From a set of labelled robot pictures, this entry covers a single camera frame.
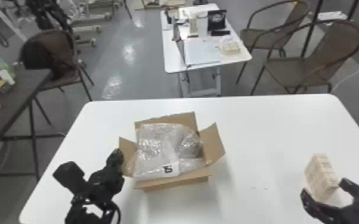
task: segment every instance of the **green bottle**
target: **green bottle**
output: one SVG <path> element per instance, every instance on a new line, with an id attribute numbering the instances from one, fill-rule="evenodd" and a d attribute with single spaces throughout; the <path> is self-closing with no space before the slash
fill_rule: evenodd
<path id="1" fill-rule="evenodd" d="M 8 64 L 0 57 L 0 70 L 6 70 L 8 71 L 8 74 L 15 79 L 16 74 L 14 73 L 14 70 L 8 66 Z"/>

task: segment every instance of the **floor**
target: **floor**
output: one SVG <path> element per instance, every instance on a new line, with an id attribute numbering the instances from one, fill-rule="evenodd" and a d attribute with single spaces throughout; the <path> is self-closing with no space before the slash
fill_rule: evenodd
<path id="1" fill-rule="evenodd" d="M 228 10 L 227 18 L 236 31 L 245 27 L 249 15 L 253 11 L 275 1 L 211 0 L 211 2 L 216 2 L 220 8 Z M 265 15 L 258 15 L 252 26 L 268 28 L 279 25 L 285 20 L 291 8 L 292 5 L 288 5 L 268 11 Z M 95 100 L 182 97 L 178 77 L 167 75 L 164 72 L 159 10 L 132 10 L 132 14 L 134 18 L 130 20 L 126 11 L 121 8 L 116 11 L 112 21 L 100 22 L 103 26 L 101 34 L 81 35 L 83 39 L 97 38 L 96 48 L 81 47 L 81 58 L 87 63 L 87 70 L 95 82 L 95 86 L 90 87 L 91 95 Z M 27 36 L 34 34 L 36 32 L 35 24 L 27 24 L 23 27 L 23 32 Z M 322 35 L 323 32 L 320 29 L 315 29 L 310 51 Z M 292 38 L 286 46 L 289 55 L 299 54 L 304 37 L 305 33 L 301 32 Z M 12 63 L 17 59 L 22 41 L 16 35 L 13 35 L 9 41 L 9 48 L 0 47 L 0 55 L 8 63 Z M 265 54 L 265 51 L 253 52 L 253 59 L 247 65 L 238 85 L 235 85 L 235 80 L 242 65 L 224 66 L 222 69 L 222 95 L 224 97 L 248 95 L 262 66 Z M 358 69 L 359 62 L 357 63 L 353 59 L 348 60 L 334 76 L 332 83 L 338 83 Z M 191 76 L 191 83 L 193 89 L 208 88 L 214 85 L 210 76 Z M 35 110 L 37 133 L 67 132 L 82 106 L 87 102 L 81 85 L 68 86 L 64 89 L 65 94 L 58 90 L 39 94 L 39 99 L 46 108 L 53 125 L 47 125 L 40 112 Z M 308 90 L 308 94 L 324 93 L 325 91 L 324 87 L 311 88 Z M 285 94 L 285 92 L 269 75 L 264 74 L 256 90 L 256 95 L 272 94 Z M 333 94 L 341 99 L 359 124 L 359 72 L 342 82 L 333 91 Z M 9 130 L 9 134 L 28 133 L 28 127 L 28 115 L 25 112 Z M 46 169 L 60 142 L 61 139 L 39 140 L 38 151 L 42 171 Z M 32 170 L 31 156 L 29 142 L 9 142 L 0 153 L 0 171 Z M 35 178 L 30 177 L 0 179 L 0 224 L 18 223 L 20 210 L 35 185 Z"/>

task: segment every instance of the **box flap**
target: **box flap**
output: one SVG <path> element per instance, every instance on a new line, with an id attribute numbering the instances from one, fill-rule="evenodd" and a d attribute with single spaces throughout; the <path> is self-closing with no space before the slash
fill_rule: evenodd
<path id="1" fill-rule="evenodd" d="M 197 133 L 197 125 L 195 119 L 195 112 L 173 114 L 164 117 L 155 117 L 152 119 L 141 120 L 135 122 L 135 128 L 138 129 L 141 124 L 155 124 L 155 123 L 168 123 L 168 124 L 181 124 L 189 127 Z"/>
<path id="2" fill-rule="evenodd" d="M 203 129 L 199 133 L 200 139 L 203 142 L 203 155 L 206 164 L 215 163 L 219 158 L 225 154 L 224 146 L 222 145 L 220 136 L 218 135 L 217 124 L 214 123 Z"/>
<path id="3" fill-rule="evenodd" d="M 170 186 L 173 186 L 175 182 L 178 182 L 179 184 L 188 179 L 195 179 L 195 178 L 201 178 L 204 176 L 210 176 L 211 172 L 208 167 L 202 167 L 197 170 L 193 170 L 187 173 L 182 173 L 178 176 L 175 176 L 173 178 L 160 178 L 160 179 L 153 179 L 149 181 L 137 181 L 134 188 L 135 189 L 143 189 L 143 188 L 149 188 L 151 186 L 157 186 L 157 185 L 165 185 L 167 183 L 172 183 Z"/>
<path id="4" fill-rule="evenodd" d="M 124 154 L 124 162 L 121 165 L 122 173 L 124 176 L 132 176 L 132 169 L 134 168 L 133 163 L 135 162 L 135 160 L 132 159 L 132 156 L 137 152 L 137 145 L 130 140 L 120 137 L 119 148 Z"/>

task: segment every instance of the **laptop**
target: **laptop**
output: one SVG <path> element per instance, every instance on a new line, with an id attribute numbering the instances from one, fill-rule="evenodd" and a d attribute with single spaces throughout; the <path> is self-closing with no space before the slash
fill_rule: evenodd
<path id="1" fill-rule="evenodd" d="M 173 19 L 172 25 L 173 41 L 176 42 L 186 66 L 220 62 L 221 53 L 217 38 L 189 38 L 184 41 L 181 39 L 180 29 L 175 19 Z"/>

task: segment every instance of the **open cardboard box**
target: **open cardboard box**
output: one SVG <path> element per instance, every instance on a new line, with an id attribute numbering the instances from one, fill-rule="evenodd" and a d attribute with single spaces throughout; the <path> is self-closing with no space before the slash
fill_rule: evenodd
<path id="1" fill-rule="evenodd" d="M 195 113 L 182 113 L 173 114 L 165 117 L 152 118 L 148 120 L 142 120 L 135 122 L 135 128 L 138 129 L 141 124 L 146 123 L 175 123 L 182 124 L 190 129 L 194 130 L 203 142 L 203 156 L 206 160 L 206 166 L 197 170 L 193 170 L 186 173 L 181 173 L 178 176 L 172 178 L 159 178 L 148 181 L 137 181 L 134 188 L 143 189 L 144 191 L 155 191 L 160 189 L 172 188 L 175 186 L 188 185 L 192 183 L 199 183 L 207 181 L 211 175 L 209 166 L 215 163 L 224 154 L 224 147 L 222 145 L 216 123 L 210 125 L 206 129 L 198 131 L 196 125 Z M 132 156 L 136 154 L 137 144 L 125 138 L 119 139 L 119 148 L 124 153 L 124 162 L 122 165 L 123 174 L 125 176 L 132 177 L 132 170 L 130 167 L 134 167 L 134 160 L 131 160 Z"/>

